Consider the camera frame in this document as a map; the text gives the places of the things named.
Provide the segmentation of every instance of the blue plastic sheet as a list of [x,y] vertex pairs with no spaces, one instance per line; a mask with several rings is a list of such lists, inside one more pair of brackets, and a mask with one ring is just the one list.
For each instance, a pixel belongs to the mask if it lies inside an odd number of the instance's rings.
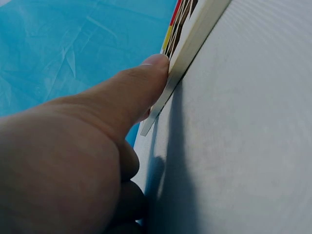
[[158,53],[175,3],[0,0],[0,116],[76,94]]

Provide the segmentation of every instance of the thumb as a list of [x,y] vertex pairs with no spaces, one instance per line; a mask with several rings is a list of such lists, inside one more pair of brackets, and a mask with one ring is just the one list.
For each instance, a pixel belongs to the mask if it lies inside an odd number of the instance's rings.
[[93,121],[114,140],[125,138],[130,128],[157,101],[166,86],[169,59],[157,54],[140,66],[124,70],[109,80],[71,98],[85,107],[84,120]]

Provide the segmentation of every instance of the white surface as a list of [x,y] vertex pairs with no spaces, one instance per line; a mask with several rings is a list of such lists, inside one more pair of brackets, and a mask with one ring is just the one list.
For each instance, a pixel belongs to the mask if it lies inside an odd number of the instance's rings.
[[310,0],[232,1],[137,137],[149,233],[311,233],[311,12]]

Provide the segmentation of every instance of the colorful stripe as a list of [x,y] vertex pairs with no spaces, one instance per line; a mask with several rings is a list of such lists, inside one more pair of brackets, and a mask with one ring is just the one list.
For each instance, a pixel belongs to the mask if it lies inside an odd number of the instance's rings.
[[171,31],[172,31],[172,27],[173,27],[173,24],[174,24],[174,21],[176,19],[176,15],[179,11],[181,3],[182,3],[182,0],[178,0],[178,2],[176,4],[175,11],[174,11],[174,14],[172,15],[171,22],[170,22],[169,28],[167,30],[167,34],[166,34],[163,46],[162,46],[162,50],[165,50],[167,45],[168,45],[168,41],[169,41],[169,37],[170,37]]
[[170,38],[171,31],[172,31],[172,26],[170,25],[169,28],[168,28],[165,40],[164,40],[164,44],[162,46],[162,50],[165,50],[167,45],[168,45],[168,41],[169,41],[169,38]]

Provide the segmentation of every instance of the finger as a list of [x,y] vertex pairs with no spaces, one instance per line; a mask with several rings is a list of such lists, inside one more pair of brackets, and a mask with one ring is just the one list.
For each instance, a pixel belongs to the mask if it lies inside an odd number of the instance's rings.
[[148,109],[147,112],[145,112],[145,114],[136,122],[136,123],[140,123],[141,121],[147,119],[147,117],[150,115],[151,109]]
[[134,177],[139,169],[137,154],[127,141],[119,146],[121,180],[127,181]]
[[168,69],[167,56],[153,55],[143,65],[119,72],[83,95],[90,100],[93,114],[124,138],[161,95]]
[[139,220],[146,214],[146,209],[147,200],[141,189],[132,181],[124,182],[111,225]]
[[143,234],[143,228],[135,223],[124,223],[109,229],[105,234]]

